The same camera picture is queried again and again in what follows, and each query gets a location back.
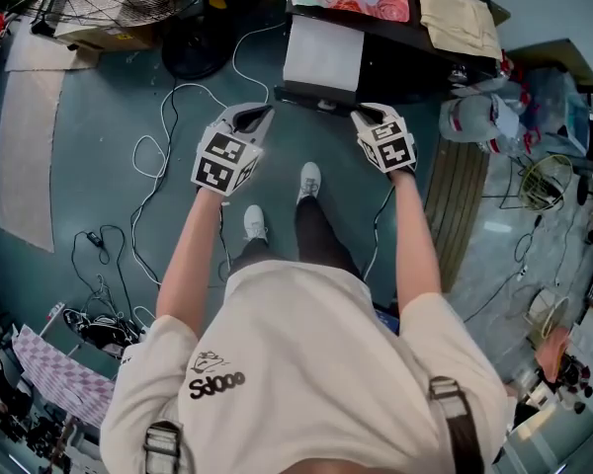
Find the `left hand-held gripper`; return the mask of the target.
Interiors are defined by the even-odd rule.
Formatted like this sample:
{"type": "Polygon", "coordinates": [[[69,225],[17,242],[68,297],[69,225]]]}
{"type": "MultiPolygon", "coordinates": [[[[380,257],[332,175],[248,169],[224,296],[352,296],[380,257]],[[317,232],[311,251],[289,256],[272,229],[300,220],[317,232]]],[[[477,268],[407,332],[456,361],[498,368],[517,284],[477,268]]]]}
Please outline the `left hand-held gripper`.
{"type": "Polygon", "coordinates": [[[271,105],[248,102],[226,108],[221,120],[208,126],[198,145],[191,181],[224,197],[237,191],[252,176],[260,148],[275,116],[271,105]],[[253,125],[250,141],[233,125],[253,125]]]}

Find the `person's left forearm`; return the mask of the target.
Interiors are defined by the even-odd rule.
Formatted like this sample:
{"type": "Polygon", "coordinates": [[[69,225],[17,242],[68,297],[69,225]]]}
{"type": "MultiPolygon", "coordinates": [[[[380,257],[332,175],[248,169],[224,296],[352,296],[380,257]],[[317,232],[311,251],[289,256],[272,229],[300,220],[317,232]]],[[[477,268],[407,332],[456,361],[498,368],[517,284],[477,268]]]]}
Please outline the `person's left forearm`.
{"type": "Polygon", "coordinates": [[[198,190],[156,301],[157,318],[172,316],[197,336],[204,323],[221,200],[215,192],[198,190]]]}

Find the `person's right forearm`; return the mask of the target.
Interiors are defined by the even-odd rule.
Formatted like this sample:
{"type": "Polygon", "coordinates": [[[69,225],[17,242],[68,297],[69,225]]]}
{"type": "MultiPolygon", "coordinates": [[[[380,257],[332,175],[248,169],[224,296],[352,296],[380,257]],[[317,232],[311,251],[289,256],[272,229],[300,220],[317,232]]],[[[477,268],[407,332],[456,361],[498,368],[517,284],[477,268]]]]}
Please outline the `person's right forearm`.
{"type": "Polygon", "coordinates": [[[396,216],[395,282],[398,313],[417,297],[441,293],[441,276],[435,246],[415,178],[393,171],[396,216]]]}

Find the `person's right white shoe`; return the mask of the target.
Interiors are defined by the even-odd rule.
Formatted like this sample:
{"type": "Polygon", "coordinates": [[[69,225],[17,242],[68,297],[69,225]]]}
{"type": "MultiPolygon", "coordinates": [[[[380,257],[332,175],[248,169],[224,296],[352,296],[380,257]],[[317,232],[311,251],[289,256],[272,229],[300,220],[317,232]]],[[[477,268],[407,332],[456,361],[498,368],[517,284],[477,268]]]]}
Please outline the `person's right white shoe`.
{"type": "Polygon", "coordinates": [[[321,187],[320,169],[314,162],[305,163],[300,171],[299,191],[296,204],[304,199],[317,198],[321,187]]]}

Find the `person's white shoe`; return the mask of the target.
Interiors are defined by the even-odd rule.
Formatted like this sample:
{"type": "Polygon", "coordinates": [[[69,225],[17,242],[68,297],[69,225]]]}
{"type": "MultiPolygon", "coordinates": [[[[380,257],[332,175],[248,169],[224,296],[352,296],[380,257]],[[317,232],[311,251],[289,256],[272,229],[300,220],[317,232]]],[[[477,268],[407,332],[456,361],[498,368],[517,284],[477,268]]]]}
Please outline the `person's white shoe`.
{"type": "Polygon", "coordinates": [[[321,187],[320,169],[314,162],[305,163],[300,171],[299,191],[296,204],[304,199],[317,198],[321,187]]]}
{"type": "Polygon", "coordinates": [[[262,240],[268,243],[265,216],[259,205],[252,204],[247,207],[243,222],[247,241],[262,240]]]}

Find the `clear bag of bottles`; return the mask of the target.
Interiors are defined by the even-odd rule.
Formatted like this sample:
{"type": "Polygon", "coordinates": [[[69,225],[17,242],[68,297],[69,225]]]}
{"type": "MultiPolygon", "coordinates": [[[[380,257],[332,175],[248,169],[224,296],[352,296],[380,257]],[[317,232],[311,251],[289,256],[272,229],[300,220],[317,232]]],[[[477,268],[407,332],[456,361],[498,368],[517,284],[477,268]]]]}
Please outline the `clear bag of bottles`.
{"type": "Polygon", "coordinates": [[[532,156],[542,144],[537,128],[527,128],[523,116],[532,101],[522,84],[522,72],[504,57],[497,75],[452,90],[440,109],[441,136],[456,143],[471,143],[488,154],[532,156]]]}

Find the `person's left white shoe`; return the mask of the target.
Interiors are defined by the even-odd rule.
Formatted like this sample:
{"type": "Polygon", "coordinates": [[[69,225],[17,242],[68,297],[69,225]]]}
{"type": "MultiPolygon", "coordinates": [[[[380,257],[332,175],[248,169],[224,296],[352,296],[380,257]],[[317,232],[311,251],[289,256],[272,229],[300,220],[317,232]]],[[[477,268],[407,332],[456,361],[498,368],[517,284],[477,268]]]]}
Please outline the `person's left white shoe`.
{"type": "Polygon", "coordinates": [[[262,240],[268,243],[265,216],[259,205],[252,204],[247,207],[243,222],[247,241],[262,240]]]}

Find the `wooden slat board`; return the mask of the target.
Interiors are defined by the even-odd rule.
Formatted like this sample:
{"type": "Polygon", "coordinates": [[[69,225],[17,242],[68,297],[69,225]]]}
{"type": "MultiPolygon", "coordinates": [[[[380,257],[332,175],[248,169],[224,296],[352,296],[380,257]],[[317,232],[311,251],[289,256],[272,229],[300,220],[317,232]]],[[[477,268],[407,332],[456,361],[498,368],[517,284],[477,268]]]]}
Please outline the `wooden slat board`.
{"type": "Polygon", "coordinates": [[[473,143],[439,140],[425,213],[436,248],[441,284],[456,282],[478,213],[489,156],[473,143]]]}

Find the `beige folded cloth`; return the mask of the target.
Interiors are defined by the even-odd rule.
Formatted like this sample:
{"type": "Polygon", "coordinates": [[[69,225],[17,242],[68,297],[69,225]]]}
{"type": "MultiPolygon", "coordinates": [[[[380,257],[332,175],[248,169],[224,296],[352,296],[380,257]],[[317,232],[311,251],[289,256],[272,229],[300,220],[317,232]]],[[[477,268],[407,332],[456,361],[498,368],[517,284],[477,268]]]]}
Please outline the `beige folded cloth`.
{"type": "Polygon", "coordinates": [[[480,0],[419,0],[420,23],[440,50],[501,60],[502,48],[486,3],[480,0]]]}

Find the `black trousers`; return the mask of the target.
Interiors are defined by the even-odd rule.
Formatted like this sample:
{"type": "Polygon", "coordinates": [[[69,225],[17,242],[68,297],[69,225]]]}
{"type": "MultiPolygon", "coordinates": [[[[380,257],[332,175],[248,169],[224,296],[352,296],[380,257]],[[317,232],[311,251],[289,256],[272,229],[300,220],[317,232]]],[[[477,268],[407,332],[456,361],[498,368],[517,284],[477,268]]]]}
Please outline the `black trousers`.
{"type": "MultiPolygon", "coordinates": [[[[344,244],[337,238],[317,198],[296,205],[295,232],[298,261],[336,268],[361,279],[361,273],[344,244]]],[[[231,263],[229,275],[245,267],[270,260],[280,260],[262,240],[247,241],[240,255],[231,263]]]]}

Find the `blue plastic bag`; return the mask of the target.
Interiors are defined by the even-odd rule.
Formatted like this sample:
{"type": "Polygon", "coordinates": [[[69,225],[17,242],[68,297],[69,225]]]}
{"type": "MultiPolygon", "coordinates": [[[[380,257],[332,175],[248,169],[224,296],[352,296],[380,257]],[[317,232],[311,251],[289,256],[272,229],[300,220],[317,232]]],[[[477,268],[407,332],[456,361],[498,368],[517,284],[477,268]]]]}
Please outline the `blue plastic bag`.
{"type": "Polygon", "coordinates": [[[523,124],[548,150],[563,149],[585,156],[590,138],[590,109],[567,71],[555,67],[538,68],[525,73],[525,85],[531,96],[523,124]]]}

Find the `white printed t-shirt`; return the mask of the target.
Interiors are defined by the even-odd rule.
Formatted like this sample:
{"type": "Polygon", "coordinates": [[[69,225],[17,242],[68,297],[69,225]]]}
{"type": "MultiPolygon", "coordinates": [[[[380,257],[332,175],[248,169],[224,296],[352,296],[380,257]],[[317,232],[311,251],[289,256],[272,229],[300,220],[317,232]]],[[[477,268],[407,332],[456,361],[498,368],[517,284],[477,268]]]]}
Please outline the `white printed t-shirt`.
{"type": "Polygon", "coordinates": [[[392,332],[356,277],[265,261],[229,279],[203,334],[163,316],[129,350],[101,455],[110,474],[141,474],[146,432],[168,420],[186,446],[182,470],[195,474],[280,474],[309,458],[438,473],[433,376],[458,382],[481,457],[492,462],[505,438],[507,395],[442,295],[413,299],[392,332]]]}

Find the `small white fan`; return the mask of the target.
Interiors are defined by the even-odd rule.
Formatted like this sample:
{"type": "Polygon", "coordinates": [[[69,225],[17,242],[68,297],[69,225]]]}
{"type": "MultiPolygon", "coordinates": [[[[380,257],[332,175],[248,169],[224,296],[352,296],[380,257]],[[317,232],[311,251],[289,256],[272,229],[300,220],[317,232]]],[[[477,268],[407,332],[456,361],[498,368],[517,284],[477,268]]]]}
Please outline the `small white fan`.
{"type": "Polygon", "coordinates": [[[529,325],[527,339],[534,349],[539,348],[560,325],[568,305],[568,296],[560,296],[547,288],[542,288],[534,296],[523,314],[523,319],[529,325]]]}

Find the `plain pink cloth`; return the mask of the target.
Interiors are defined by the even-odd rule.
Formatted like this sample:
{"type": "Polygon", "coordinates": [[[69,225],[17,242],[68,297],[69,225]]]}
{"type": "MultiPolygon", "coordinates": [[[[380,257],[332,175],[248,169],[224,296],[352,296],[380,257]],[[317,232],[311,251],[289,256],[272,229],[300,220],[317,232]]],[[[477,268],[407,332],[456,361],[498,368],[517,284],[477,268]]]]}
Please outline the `plain pink cloth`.
{"type": "Polygon", "coordinates": [[[563,326],[553,329],[537,348],[535,358],[548,383],[555,383],[561,359],[569,343],[570,331],[563,326]]]}

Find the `pink checked cloth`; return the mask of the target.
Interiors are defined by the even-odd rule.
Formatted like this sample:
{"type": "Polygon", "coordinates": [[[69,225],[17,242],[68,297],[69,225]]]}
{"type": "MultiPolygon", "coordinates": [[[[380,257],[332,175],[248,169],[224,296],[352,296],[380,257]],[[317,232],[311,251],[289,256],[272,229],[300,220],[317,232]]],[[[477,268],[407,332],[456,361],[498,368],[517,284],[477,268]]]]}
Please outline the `pink checked cloth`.
{"type": "Polygon", "coordinates": [[[12,340],[25,375],[46,401],[90,426],[100,428],[115,383],[74,360],[24,325],[12,340]]]}

